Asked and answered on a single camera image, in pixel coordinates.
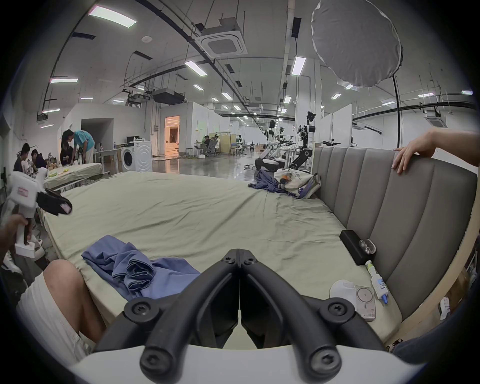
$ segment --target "washing machine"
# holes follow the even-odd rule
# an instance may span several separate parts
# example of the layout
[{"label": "washing machine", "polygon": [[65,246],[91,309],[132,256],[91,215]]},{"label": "washing machine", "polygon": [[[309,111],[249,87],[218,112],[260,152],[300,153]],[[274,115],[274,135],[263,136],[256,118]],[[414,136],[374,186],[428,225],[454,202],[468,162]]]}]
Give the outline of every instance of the washing machine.
[{"label": "washing machine", "polygon": [[123,172],[152,172],[152,142],[134,141],[133,146],[121,149]]}]

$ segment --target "desk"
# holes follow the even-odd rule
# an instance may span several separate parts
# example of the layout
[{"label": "desk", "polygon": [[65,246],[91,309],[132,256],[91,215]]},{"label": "desk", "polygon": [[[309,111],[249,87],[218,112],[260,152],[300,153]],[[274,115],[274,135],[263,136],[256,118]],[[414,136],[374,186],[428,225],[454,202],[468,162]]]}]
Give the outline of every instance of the desk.
[{"label": "desk", "polygon": [[100,157],[100,163],[102,164],[103,172],[105,172],[105,164],[104,164],[105,156],[113,156],[113,161],[115,162],[115,172],[116,173],[119,172],[119,162],[118,162],[119,151],[120,151],[119,149],[109,149],[107,151],[101,151],[101,152],[95,153],[96,161],[98,161],[98,158]]}]

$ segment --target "mattress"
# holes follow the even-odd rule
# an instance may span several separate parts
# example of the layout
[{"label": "mattress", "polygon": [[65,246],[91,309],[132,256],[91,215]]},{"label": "mattress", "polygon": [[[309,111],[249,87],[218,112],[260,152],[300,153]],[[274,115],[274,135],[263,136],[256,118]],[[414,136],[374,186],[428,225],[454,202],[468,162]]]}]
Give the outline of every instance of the mattress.
[{"label": "mattress", "polygon": [[92,176],[101,175],[103,167],[100,163],[80,164],[66,167],[60,167],[48,171],[49,175],[57,173],[56,176],[45,179],[44,187],[55,189],[61,185],[71,183],[73,181],[87,179]]},{"label": "mattress", "polygon": [[[71,261],[107,323],[126,300],[82,259],[99,238],[131,242],[150,259],[182,257],[204,271],[228,250],[250,250],[300,294],[327,299],[331,285],[346,279],[371,286],[339,239],[343,226],[319,199],[248,188],[239,180],[166,173],[126,172],[67,191],[70,216],[45,214],[60,258]],[[394,298],[376,302],[369,323],[382,340],[400,325]]]}]

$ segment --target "nasal spray bottle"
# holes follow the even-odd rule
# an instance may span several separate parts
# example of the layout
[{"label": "nasal spray bottle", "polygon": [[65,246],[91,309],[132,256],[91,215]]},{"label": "nasal spray bottle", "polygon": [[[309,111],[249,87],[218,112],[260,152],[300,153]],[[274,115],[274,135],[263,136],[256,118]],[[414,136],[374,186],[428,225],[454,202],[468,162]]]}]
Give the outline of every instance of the nasal spray bottle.
[{"label": "nasal spray bottle", "polygon": [[382,277],[378,274],[375,267],[373,266],[371,260],[368,260],[365,263],[370,276],[372,276],[372,287],[375,290],[378,300],[382,300],[385,304],[388,303],[387,296],[388,296],[388,289],[384,283]]}]

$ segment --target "cable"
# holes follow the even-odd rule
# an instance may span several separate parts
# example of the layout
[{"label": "cable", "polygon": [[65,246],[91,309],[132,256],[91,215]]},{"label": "cable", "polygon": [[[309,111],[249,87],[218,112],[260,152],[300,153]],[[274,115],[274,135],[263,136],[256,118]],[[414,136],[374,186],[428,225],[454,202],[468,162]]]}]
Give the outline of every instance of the cable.
[{"label": "cable", "polygon": [[398,117],[398,134],[396,138],[396,146],[397,148],[400,148],[400,99],[398,97],[398,89],[396,87],[396,80],[395,80],[395,75],[392,76],[393,79],[393,86],[395,88],[395,97],[396,97],[396,114]]}]

